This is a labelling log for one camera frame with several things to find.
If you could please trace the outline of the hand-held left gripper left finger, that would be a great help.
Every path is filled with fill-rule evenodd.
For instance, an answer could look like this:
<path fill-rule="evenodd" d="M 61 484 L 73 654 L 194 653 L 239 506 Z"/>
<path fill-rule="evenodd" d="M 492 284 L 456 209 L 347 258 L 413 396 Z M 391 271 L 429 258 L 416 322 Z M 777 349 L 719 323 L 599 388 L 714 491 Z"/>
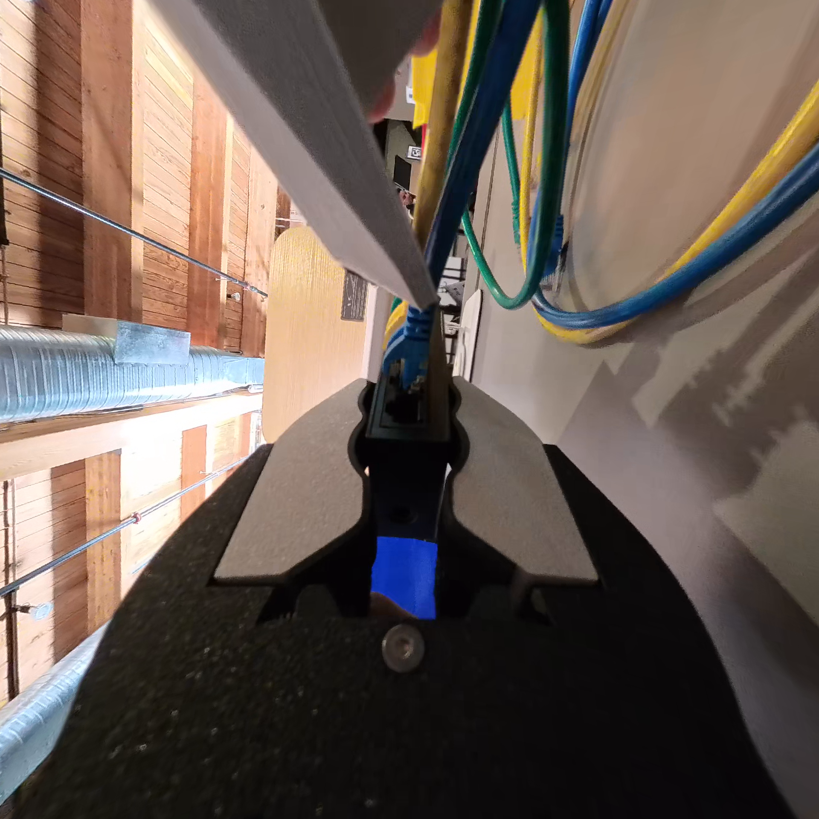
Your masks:
<path fill-rule="evenodd" d="M 214 583 L 271 587 L 289 609 L 322 587 L 342 616 L 367 614 L 376 534 L 355 444 L 371 392 L 372 383 L 355 379 L 275 441 Z"/>

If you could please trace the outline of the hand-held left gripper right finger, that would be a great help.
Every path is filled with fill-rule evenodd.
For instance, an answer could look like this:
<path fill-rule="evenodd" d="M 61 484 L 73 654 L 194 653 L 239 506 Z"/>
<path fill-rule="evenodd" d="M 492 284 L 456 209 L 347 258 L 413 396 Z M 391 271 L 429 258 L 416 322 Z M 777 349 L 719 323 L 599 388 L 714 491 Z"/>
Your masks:
<path fill-rule="evenodd" d="M 452 385 L 456 448 L 437 520 L 437 617 L 520 617 L 534 590 L 597 585 L 538 435 L 464 378 Z"/>

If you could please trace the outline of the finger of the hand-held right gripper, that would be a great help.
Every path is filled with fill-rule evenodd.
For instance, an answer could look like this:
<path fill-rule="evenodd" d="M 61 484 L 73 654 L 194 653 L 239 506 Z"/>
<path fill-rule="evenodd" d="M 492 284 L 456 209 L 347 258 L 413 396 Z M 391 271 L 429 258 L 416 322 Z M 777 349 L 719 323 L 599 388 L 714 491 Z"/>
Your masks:
<path fill-rule="evenodd" d="M 153 5 L 334 259 L 418 308 L 432 304 L 367 115 L 441 2 Z"/>

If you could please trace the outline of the black network switch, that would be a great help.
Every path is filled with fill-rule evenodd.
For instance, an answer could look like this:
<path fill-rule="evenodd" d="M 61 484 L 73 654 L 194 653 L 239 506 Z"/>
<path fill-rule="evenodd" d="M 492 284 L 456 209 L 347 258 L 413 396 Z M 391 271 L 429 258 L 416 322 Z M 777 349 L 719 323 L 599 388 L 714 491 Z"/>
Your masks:
<path fill-rule="evenodd" d="M 378 379 L 363 438 L 376 532 L 434 542 L 451 449 L 447 372 L 403 385 L 395 361 Z"/>

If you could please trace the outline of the person's right hand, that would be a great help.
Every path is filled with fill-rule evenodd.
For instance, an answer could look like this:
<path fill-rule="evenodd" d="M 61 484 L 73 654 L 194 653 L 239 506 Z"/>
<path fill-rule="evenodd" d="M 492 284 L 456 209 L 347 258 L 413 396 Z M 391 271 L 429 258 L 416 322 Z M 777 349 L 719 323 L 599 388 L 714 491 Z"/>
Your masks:
<path fill-rule="evenodd" d="M 441 29 L 442 9 L 439 8 L 427 20 L 424 30 L 415 45 L 410 49 L 408 56 L 427 56 L 437 45 Z M 368 120 L 376 124 L 386 118 L 395 100 L 397 72 L 389 78 L 381 93 L 377 97 L 368 113 Z"/>

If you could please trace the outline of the wooden stand with white base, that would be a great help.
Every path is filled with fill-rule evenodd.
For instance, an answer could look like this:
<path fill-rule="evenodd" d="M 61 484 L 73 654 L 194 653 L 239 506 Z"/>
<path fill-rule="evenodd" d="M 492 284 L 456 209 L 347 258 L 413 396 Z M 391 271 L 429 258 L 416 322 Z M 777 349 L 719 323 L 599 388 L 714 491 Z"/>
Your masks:
<path fill-rule="evenodd" d="M 304 225 L 273 245 L 264 349 L 262 434 L 276 442 L 302 415 L 353 381 L 378 379 L 405 320 L 393 296 L 355 276 Z"/>

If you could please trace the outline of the silver ventilation duct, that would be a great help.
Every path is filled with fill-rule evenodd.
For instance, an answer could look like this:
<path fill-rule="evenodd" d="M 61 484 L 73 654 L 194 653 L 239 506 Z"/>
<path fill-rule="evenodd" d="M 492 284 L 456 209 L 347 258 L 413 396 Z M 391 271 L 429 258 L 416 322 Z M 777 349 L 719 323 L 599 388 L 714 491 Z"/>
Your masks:
<path fill-rule="evenodd" d="M 97 652 L 102 626 L 1 709 L 1 802 L 52 752 L 78 687 Z"/>
<path fill-rule="evenodd" d="M 1 330 L 1 420 L 18 423 L 261 387 L 264 359 L 193 346 L 179 363 L 116 362 L 104 336 L 46 328 Z"/>

